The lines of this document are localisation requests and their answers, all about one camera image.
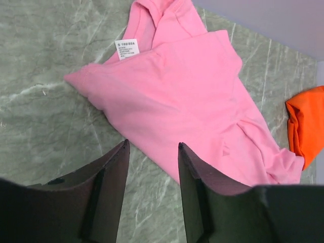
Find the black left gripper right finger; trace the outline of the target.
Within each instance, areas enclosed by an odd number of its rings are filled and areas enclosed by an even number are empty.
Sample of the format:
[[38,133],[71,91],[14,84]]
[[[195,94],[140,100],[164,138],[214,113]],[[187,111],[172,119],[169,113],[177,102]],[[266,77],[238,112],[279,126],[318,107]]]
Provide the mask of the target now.
[[178,167],[187,242],[323,242],[323,186],[246,186],[186,144]]

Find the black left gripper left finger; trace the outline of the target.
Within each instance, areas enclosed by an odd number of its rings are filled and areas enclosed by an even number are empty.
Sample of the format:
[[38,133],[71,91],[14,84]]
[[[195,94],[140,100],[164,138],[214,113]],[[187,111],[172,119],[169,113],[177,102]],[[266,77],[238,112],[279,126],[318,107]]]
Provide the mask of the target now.
[[116,242],[129,159],[125,140],[46,184],[1,179],[1,242]]

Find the pink t shirt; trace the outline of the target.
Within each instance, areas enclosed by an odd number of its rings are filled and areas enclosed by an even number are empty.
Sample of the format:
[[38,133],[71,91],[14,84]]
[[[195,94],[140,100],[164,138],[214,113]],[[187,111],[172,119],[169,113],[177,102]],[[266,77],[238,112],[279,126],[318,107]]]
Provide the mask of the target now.
[[179,180],[178,144],[248,186],[298,184],[304,159],[280,148],[240,81],[228,32],[206,30],[191,1],[135,1],[118,46],[65,80],[110,124]]

